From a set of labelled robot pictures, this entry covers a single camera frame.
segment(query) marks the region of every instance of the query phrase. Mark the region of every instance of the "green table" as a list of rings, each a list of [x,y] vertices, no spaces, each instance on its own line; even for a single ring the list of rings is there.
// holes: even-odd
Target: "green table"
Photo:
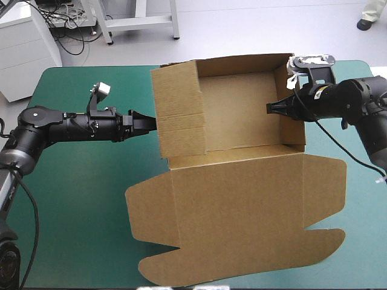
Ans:
[[[90,87],[112,86],[100,104],[124,113],[135,109],[154,115],[149,70],[154,66],[53,68],[46,71],[30,106],[84,112]],[[370,76],[367,64],[338,62],[337,81]],[[340,120],[323,124],[360,159],[367,161],[353,127]],[[236,288],[381,288],[387,286],[387,188],[375,185],[373,172],[354,164],[314,124],[307,124],[307,153],[348,163],[346,206],[313,228],[343,228],[346,240],[323,262],[303,268],[225,279],[216,284]],[[138,262],[170,248],[138,242],[131,236],[125,190],[167,171],[156,132],[123,143],[55,144],[25,178],[41,216],[41,240],[27,287],[129,288],[150,285]],[[19,190],[8,219],[18,233],[22,274],[32,248],[33,211]]]

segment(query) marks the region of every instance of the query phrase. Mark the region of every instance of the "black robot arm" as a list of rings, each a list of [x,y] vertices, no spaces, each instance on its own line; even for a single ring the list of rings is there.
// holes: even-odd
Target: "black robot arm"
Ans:
[[[267,104],[268,114],[295,120],[341,118],[342,129],[355,126],[373,164],[387,170],[387,80],[366,77],[336,84],[332,56],[292,57],[288,68],[307,76],[296,94]]]
[[[115,107],[99,111],[109,90],[104,83],[94,85],[84,114],[35,106],[19,115],[0,151],[0,289],[19,289],[20,253],[13,242],[18,237],[5,221],[21,178],[34,170],[43,150],[56,142],[121,142],[157,129],[155,118],[133,110],[127,115]]]

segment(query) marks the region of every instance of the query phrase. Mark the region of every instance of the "white cabinet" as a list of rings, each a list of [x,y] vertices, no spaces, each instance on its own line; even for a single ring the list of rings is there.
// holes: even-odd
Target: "white cabinet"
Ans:
[[[29,97],[54,66],[62,61],[45,21],[27,3],[17,3],[0,19],[0,93],[9,102]]]

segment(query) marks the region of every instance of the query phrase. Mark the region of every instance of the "corrugated cardboard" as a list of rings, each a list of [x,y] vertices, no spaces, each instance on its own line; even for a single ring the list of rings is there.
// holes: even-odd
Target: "corrugated cardboard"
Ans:
[[[304,154],[304,124],[266,114],[288,96],[290,54],[235,56],[152,72],[161,155],[170,171],[128,189],[133,236],[180,249],[140,272],[187,286],[311,265],[344,240],[307,231],[345,203],[343,161]]]

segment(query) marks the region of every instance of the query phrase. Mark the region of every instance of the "white pants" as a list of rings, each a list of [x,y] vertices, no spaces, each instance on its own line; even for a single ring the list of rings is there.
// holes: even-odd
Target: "white pants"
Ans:
[[[386,4],[387,0],[368,0],[363,10],[362,19],[372,22],[379,20]]]

